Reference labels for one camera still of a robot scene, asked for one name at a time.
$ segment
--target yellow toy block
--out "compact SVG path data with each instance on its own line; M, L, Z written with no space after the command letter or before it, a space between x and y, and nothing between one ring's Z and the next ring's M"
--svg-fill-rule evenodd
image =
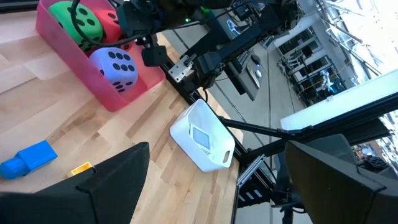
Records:
M84 170L89 169L90 167L92 167L90 162L85 162L83 165L80 165L77 168L70 171L70 173L68 174L68 177L73 177L74 175L79 174L79 173L83 172Z

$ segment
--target white plastic basket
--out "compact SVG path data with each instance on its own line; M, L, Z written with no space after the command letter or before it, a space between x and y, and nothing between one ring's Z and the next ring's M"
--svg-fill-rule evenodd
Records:
M210 135L210 155L206 155L191 138L191 124ZM224 169L231 165L234 138L203 100L196 101L177 118L170 128L170 134L203 172Z

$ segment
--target wooden table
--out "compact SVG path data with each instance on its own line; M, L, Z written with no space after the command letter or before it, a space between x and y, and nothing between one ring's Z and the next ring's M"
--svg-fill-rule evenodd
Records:
M0 15L0 30L7 31L0 34L0 161L43 139L58 158L26 177L0 180L0 191L36 192L86 161L97 164L147 141L149 170L133 223L230 223L238 162L203 173L177 146L169 128L188 105L171 84L164 81L111 113L36 33L35 17ZM159 42L178 60L161 34ZM211 95L209 104L226 116Z

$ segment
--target pink plastic bin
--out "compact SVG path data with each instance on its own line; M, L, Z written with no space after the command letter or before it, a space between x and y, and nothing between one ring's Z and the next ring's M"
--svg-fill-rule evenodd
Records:
M40 0L36 30L106 109L120 110L165 79L165 73L160 67L144 65L141 57L143 48L133 44L129 53L137 65L138 80L133 88L119 94L47 11L56 2L59 0ZM80 4L92 11L113 9L105 0L81 0Z

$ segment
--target blue toy block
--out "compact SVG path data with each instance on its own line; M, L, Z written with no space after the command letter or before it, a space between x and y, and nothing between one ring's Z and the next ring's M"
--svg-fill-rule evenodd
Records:
M14 158L0 165L0 176L4 179L15 179L48 164L57 158L57 154L47 141L23 149Z

